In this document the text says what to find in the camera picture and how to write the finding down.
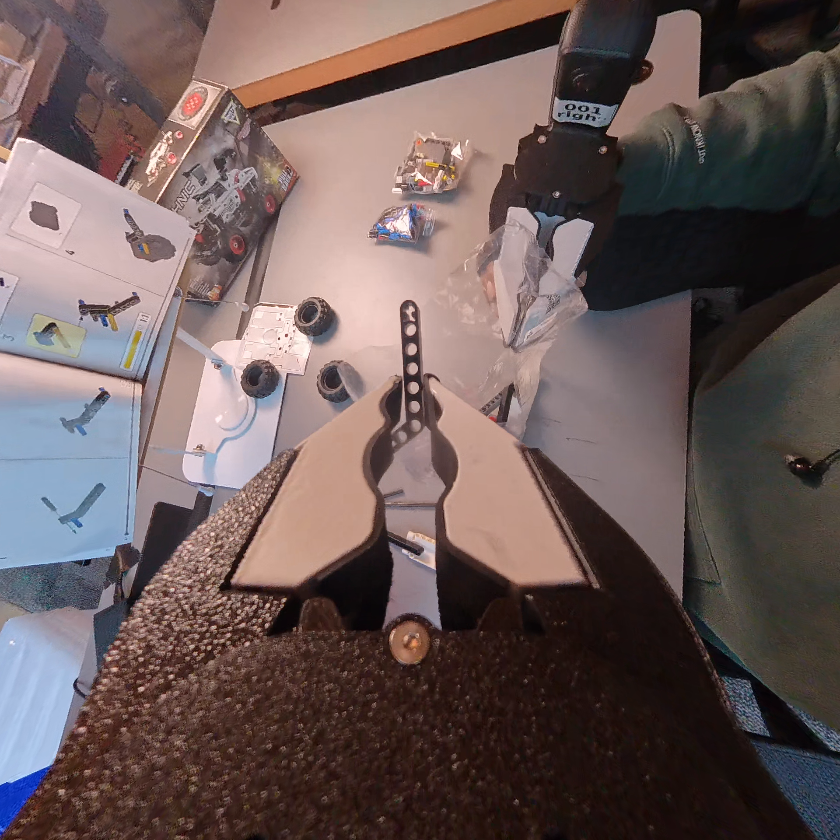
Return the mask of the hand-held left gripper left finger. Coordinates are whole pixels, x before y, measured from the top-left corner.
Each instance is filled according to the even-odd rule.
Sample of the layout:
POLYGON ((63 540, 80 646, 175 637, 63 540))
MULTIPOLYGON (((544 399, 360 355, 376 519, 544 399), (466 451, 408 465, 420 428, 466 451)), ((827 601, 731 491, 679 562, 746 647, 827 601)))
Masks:
POLYGON ((345 626, 385 624, 393 561, 379 483, 402 402, 402 379, 387 379, 295 449, 231 588, 327 598, 345 626))

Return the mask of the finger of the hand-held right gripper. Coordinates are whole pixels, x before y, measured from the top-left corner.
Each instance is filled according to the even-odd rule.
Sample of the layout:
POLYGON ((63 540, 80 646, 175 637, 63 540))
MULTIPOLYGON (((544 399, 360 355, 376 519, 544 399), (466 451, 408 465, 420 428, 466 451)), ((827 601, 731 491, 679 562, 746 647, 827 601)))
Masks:
POLYGON ((505 223, 505 346, 517 348, 546 318, 545 275, 537 220, 523 207, 511 207, 505 223))
POLYGON ((546 338, 587 311, 579 286, 579 264, 592 235, 582 218, 536 216, 538 263, 533 301, 528 309, 528 343, 546 338))

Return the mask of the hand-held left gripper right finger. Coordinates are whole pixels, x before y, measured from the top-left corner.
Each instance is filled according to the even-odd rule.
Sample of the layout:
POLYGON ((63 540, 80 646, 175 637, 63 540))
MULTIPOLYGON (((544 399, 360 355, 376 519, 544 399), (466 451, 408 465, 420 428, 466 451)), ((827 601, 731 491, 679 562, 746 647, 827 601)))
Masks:
POLYGON ((477 626, 500 599, 521 623, 527 596, 598 589, 529 450, 441 381, 425 380, 423 393, 432 465, 444 484, 435 508, 441 624, 477 626))

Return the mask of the large clear plastic bag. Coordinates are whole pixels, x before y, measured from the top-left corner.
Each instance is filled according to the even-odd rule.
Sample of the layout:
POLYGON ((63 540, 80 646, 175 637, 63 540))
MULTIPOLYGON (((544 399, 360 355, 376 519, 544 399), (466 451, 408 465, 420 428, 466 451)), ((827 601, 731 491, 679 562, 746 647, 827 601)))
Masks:
POLYGON ((522 439, 543 358, 573 321, 536 343, 505 346, 505 223, 449 275, 435 305, 443 315, 439 348, 444 359, 434 364, 434 372, 468 404, 522 439))

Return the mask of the small bag of toy pins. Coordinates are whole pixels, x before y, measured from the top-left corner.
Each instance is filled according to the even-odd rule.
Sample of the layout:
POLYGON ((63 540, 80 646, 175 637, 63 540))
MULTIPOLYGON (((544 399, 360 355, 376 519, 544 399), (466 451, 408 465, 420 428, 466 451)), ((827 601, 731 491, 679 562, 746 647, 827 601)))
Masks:
POLYGON ((435 223, 436 214, 432 207, 405 203, 386 208, 367 236, 376 242, 415 245, 433 233, 435 223))

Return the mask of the grey toy beam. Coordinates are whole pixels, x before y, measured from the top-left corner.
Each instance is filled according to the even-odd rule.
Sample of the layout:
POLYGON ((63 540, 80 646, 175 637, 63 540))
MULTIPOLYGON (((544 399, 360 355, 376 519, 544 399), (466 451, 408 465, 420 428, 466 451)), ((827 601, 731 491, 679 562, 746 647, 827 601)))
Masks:
POLYGON ((394 431, 394 449, 411 442, 425 427, 424 377, 420 311, 412 300, 400 307, 404 422, 394 431))

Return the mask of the blue storage bin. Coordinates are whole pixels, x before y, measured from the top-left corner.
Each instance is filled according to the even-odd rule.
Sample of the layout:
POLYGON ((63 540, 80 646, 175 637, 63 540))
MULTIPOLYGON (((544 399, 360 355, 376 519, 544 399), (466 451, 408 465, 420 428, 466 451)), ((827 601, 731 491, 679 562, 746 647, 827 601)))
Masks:
POLYGON ((47 767, 18 780, 1 784, 1 838, 4 838, 7 829, 38 789, 49 770, 50 767, 47 767))

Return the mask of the white stand base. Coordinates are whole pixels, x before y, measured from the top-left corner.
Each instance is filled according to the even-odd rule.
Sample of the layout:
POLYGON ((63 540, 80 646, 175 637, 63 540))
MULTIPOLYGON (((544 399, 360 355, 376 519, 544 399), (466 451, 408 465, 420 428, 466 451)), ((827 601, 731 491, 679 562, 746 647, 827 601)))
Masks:
POLYGON ((208 344, 179 328, 180 344, 194 350, 203 367, 199 377, 181 388, 177 369, 170 365, 164 396, 174 407, 178 396, 181 425, 161 407, 146 449, 146 461, 166 475, 204 487, 240 489, 272 459, 286 386, 293 375, 283 374, 277 391, 262 400, 244 394, 243 368, 236 365, 241 339, 208 344))

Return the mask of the small bag of toy parts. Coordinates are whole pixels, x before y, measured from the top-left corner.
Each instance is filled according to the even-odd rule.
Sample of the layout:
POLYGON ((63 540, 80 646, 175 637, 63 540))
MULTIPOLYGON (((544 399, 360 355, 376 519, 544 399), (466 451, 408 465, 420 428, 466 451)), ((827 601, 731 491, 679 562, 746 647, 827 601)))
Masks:
POLYGON ((472 153, 469 140, 416 131, 405 159, 396 168, 392 191, 403 196, 453 192, 472 153))

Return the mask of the black toy tire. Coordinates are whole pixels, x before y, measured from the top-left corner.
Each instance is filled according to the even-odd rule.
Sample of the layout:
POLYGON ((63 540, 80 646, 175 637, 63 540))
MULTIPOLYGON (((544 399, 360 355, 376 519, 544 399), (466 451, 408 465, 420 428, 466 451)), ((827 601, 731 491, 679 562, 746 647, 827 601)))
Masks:
POLYGON ((363 391, 357 370, 345 360, 332 360, 320 369, 317 389, 324 400, 333 404, 355 401, 363 391))
POLYGON ((240 374, 240 385, 244 394, 255 400, 272 396, 280 387, 282 375, 268 360, 248 362, 240 374))
POLYGON ((317 338, 331 329, 335 320, 334 309, 320 297, 306 297, 298 305, 294 323, 300 334, 317 338))

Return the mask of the white sticker sheet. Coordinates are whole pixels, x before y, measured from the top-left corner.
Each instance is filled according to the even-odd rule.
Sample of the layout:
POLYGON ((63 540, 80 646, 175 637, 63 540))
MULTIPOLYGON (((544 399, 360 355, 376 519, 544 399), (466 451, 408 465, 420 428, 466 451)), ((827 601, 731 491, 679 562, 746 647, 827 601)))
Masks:
POLYGON ((296 326, 296 306, 257 304, 251 312, 237 353, 236 365, 244 368, 251 361, 268 361, 280 373, 304 375, 313 339, 296 326))

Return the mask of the instruction booklet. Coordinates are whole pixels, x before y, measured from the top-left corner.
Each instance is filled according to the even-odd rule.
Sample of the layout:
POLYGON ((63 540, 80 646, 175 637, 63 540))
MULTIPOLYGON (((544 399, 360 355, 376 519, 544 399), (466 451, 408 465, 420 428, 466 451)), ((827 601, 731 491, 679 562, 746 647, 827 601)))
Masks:
POLYGON ((186 220, 32 140, 2 165, 1 566, 133 538, 143 380, 186 220))

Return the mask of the person's torso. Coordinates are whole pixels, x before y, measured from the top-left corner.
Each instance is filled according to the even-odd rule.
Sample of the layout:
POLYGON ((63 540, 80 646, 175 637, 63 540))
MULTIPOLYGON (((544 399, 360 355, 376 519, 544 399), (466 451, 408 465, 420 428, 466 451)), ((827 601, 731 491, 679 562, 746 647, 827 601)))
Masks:
POLYGON ((689 436, 684 602, 777 696, 839 722, 838 268, 710 337, 689 436))

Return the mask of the background wooden table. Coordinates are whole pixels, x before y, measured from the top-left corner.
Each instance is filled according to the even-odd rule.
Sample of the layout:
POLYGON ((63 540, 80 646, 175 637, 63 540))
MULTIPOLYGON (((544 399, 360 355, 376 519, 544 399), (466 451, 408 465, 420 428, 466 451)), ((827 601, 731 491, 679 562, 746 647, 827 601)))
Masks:
POLYGON ((193 75, 248 108, 569 11, 572 1, 219 1, 193 75))

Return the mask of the toy truck box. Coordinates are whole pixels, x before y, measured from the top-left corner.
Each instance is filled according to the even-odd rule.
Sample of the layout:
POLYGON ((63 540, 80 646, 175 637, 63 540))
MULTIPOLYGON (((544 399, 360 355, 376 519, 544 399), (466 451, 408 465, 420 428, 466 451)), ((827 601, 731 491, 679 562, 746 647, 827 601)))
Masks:
POLYGON ((233 91, 194 78, 134 165, 127 187, 182 216, 194 232, 187 296, 224 299, 298 180, 296 169, 233 91))

